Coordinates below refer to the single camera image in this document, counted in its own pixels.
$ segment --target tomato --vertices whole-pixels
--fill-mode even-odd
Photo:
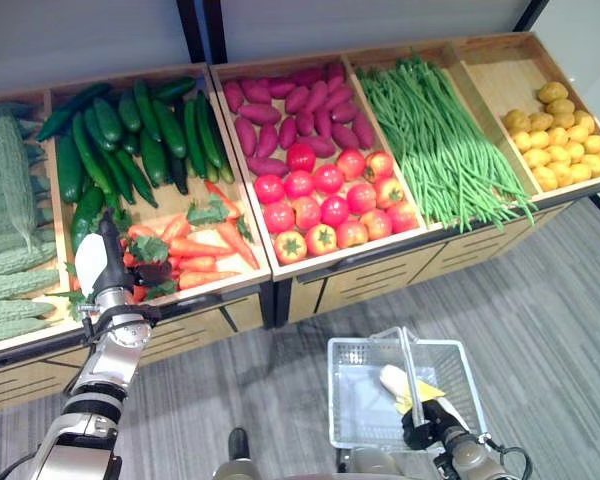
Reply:
[[[296,222],[293,209],[285,202],[276,202],[264,208],[264,223],[269,233],[280,233],[293,228]]]
[[[355,247],[369,241],[367,228],[360,222],[353,220],[341,223],[336,230],[336,236],[340,248]]]
[[[344,174],[335,165],[322,165],[313,173],[313,183],[320,193],[332,195],[342,187]]]
[[[378,208],[389,208],[404,200],[404,192],[397,178],[381,178],[374,184]]]
[[[358,178],[364,172],[365,162],[362,154],[355,148],[347,148],[338,155],[336,160],[338,170],[344,173],[346,180]]]
[[[311,195],[315,189],[313,177],[304,170],[296,170],[284,179],[284,191],[289,198],[298,198]]]
[[[307,242],[302,235],[293,230],[278,235],[273,242],[273,249],[282,265],[299,262],[307,256]]]
[[[349,210],[355,215],[362,215],[376,208],[376,191],[368,183],[355,185],[347,192]]]
[[[296,225],[300,230],[309,230],[320,223],[320,206],[313,198],[297,198],[291,207],[296,211]]]
[[[304,170],[311,173],[316,164],[316,154],[309,145],[294,143],[287,150],[287,165],[292,172]]]
[[[369,240],[377,240],[391,235],[391,217],[382,210],[375,209],[365,213],[360,217],[360,222],[367,227]]]
[[[371,183],[393,176],[393,158],[387,152],[373,152],[365,160],[364,178]]]
[[[324,223],[311,227],[304,238],[311,255],[325,255],[338,249],[336,231]]]
[[[320,212],[320,221],[334,228],[349,218],[347,201],[338,195],[332,195],[322,202]]]
[[[416,211],[412,204],[400,202],[387,209],[387,215],[391,219],[393,233],[406,232],[418,228]]]
[[[260,203],[268,204],[284,198],[284,186],[277,175],[263,175],[253,184]]]

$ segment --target wire basket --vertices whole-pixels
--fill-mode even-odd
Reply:
[[[394,327],[371,338],[329,340],[329,440],[334,447],[415,452],[402,439],[402,416],[395,408],[395,397],[380,383],[385,365],[407,372],[416,426],[424,423],[418,389],[414,388],[417,378],[445,392],[471,432],[486,431],[462,344],[420,340],[406,328]]]

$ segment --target orange carrot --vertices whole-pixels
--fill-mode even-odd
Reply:
[[[187,288],[197,287],[205,283],[215,282],[216,280],[222,280],[223,278],[233,277],[234,275],[240,275],[240,272],[183,271],[180,274],[178,286],[180,287],[180,290],[186,290]]]
[[[215,257],[217,255],[230,255],[233,250],[206,243],[198,243],[188,238],[174,238],[169,247],[172,257]]]
[[[253,256],[251,247],[247,245],[233,223],[222,223],[216,227],[216,231],[220,234],[222,239],[229,244],[230,247],[235,249],[235,251],[238,252],[249,265],[251,265],[254,270],[258,269],[258,261],[256,260],[256,257]]]
[[[205,187],[207,187],[207,191],[209,193],[218,195],[222,199],[222,203],[224,203],[224,206],[227,207],[227,210],[229,210],[229,215],[227,216],[227,218],[229,218],[230,220],[236,220],[236,219],[240,218],[240,210],[229,199],[229,197],[227,197],[224,193],[222,193],[222,190],[220,190],[217,186],[215,186],[213,183],[211,183],[208,180],[204,181],[204,185],[205,185]]]
[[[215,272],[216,259],[213,257],[193,257],[180,263],[182,270],[195,270],[196,272]]]

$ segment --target produce display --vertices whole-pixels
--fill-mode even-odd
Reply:
[[[357,72],[393,155],[427,223],[471,229],[531,218],[529,196],[503,154],[458,100],[449,79],[418,57],[384,71]]]
[[[223,83],[231,122],[280,264],[418,227],[393,158],[355,103],[344,65]],[[393,224],[401,205],[408,222]]]
[[[576,110],[560,82],[537,92],[544,112],[511,110],[502,119],[543,191],[600,177],[600,135],[593,117]]]

